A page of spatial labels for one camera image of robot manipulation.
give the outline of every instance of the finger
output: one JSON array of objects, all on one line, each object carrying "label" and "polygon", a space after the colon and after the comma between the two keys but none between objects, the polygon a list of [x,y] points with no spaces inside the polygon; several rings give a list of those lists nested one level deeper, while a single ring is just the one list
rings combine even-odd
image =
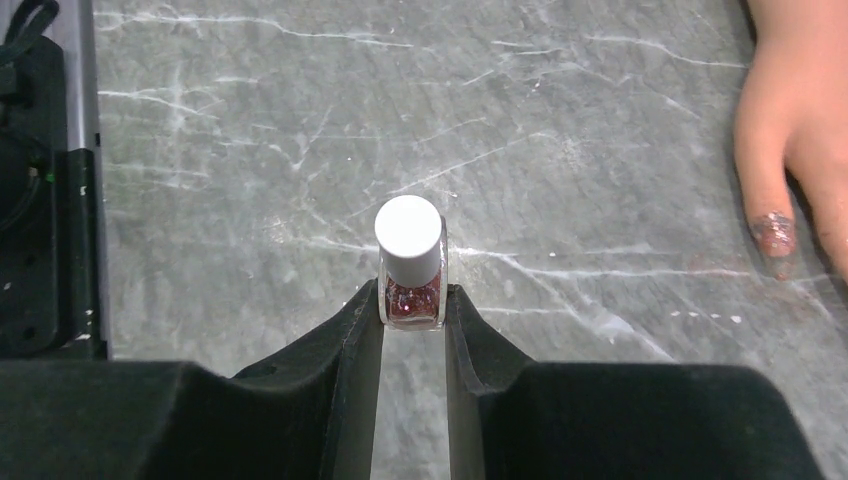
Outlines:
[{"label": "finger", "polygon": [[848,149],[843,155],[828,147],[833,142],[822,141],[821,133],[815,135],[818,138],[804,137],[809,141],[800,145],[798,158],[793,158],[789,166],[813,208],[822,247],[842,278],[848,279]]},{"label": "finger", "polygon": [[736,116],[734,149],[745,215],[769,272],[778,280],[791,276],[795,263],[795,216],[786,184],[783,157],[790,123],[786,105],[769,83],[774,75],[753,69]]}]

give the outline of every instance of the human hand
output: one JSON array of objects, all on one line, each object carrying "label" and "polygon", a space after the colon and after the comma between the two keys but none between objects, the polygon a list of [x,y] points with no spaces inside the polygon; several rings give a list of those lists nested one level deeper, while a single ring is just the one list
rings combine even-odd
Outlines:
[{"label": "human hand", "polygon": [[848,279],[848,9],[841,10],[805,34],[760,34],[739,100],[734,137],[745,214],[779,280],[789,278],[796,257],[784,168]]}]

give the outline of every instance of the black cable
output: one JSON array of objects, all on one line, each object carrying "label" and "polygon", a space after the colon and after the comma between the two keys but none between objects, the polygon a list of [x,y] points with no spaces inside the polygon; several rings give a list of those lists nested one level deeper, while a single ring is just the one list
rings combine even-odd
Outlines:
[{"label": "black cable", "polygon": [[[0,45],[0,66],[10,64],[26,54],[41,38],[41,35],[53,23],[59,14],[56,0],[23,0],[12,15],[3,44]],[[38,139],[7,125],[8,106],[0,111],[0,137],[20,145],[27,155],[29,175],[24,194],[9,211],[6,218],[0,218],[0,233],[18,222],[30,209],[38,197],[44,180],[38,167],[49,165],[51,151]]]},{"label": "black cable", "polygon": [[38,41],[59,15],[56,0],[24,0],[18,5],[0,46],[0,65],[13,62]]}]

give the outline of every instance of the glass bottle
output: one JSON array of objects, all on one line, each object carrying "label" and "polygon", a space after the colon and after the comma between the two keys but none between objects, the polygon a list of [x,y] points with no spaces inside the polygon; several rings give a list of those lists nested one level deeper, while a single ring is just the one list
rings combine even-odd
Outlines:
[{"label": "glass bottle", "polygon": [[445,219],[427,200],[402,195],[380,208],[374,232],[380,320],[399,330],[440,329],[448,291]]}]

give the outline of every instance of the black mount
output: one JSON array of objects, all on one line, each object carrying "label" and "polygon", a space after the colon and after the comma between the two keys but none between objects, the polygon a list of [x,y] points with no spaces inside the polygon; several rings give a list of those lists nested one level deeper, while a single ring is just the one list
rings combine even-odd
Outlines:
[{"label": "black mount", "polygon": [[[0,478],[368,479],[376,281],[232,379],[191,363],[0,362]],[[448,297],[454,479],[823,478],[747,368],[537,363]]]},{"label": "black mount", "polygon": [[0,359],[107,355],[95,152],[69,133],[90,130],[79,119],[92,114],[82,107],[93,85],[77,90],[91,80],[79,65],[93,44],[69,63],[41,35],[50,26],[79,46],[88,29],[78,4],[23,0],[12,14],[0,2],[0,23],[6,10],[10,19],[0,45]]}]

